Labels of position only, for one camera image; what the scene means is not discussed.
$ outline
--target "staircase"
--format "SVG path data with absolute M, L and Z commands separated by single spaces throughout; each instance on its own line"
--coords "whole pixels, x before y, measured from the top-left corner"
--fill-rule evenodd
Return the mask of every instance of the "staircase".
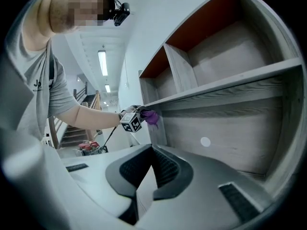
M 88 102 L 88 106 L 91 106 L 95 95 L 88 95 L 83 102 Z M 85 129 L 79 129 L 73 126 L 68 126 L 60 143 L 61 148 L 75 147 L 81 144 L 84 140 L 87 140 Z

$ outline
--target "gray t-shirt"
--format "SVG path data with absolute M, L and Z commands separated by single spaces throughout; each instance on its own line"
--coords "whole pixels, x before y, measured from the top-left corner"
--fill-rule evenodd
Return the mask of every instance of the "gray t-shirt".
M 54 55 L 50 55 L 51 41 L 40 51 L 32 52 L 25 48 L 22 31 L 24 17 L 25 15 L 20 16 L 20 19 L 15 21 L 15 26 L 5 39 L 4 54 L 8 60 L 7 64 L 1 67 L 10 67 L 17 71 L 34 93 L 17 129 L 41 140 L 46 119 L 68 111 L 78 103 L 67 89 L 62 64 Z M 54 57 L 54 81 L 50 90 L 48 55 Z

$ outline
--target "hand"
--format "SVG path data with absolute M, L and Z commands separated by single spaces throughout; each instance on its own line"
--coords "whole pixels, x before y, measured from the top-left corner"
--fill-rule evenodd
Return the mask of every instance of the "hand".
M 140 107 L 140 105 L 131 105 L 127 108 L 125 108 L 124 110 L 122 110 L 120 112 L 120 115 L 121 115 L 121 118 L 123 118 L 123 116 L 126 114 L 126 113 L 133 113 L 135 109 L 137 109 L 138 107 Z

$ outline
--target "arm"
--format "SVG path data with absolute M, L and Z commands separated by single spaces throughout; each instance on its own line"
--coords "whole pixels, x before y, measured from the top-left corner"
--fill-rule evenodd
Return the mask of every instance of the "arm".
M 103 112 L 82 105 L 76 105 L 70 110 L 56 115 L 66 124 L 81 129 L 105 129 L 119 125 L 117 113 Z

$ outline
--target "purple cloth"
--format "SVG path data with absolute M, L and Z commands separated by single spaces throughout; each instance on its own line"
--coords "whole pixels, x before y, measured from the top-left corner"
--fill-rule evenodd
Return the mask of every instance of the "purple cloth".
M 142 116 L 145 116 L 145 121 L 149 124 L 149 125 L 155 125 L 158 127 L 157 123 L 159 120 L 159 115 L 158 113 L 156 113 L 155 111 L 151 110 L 151 111 L 142 111 Z

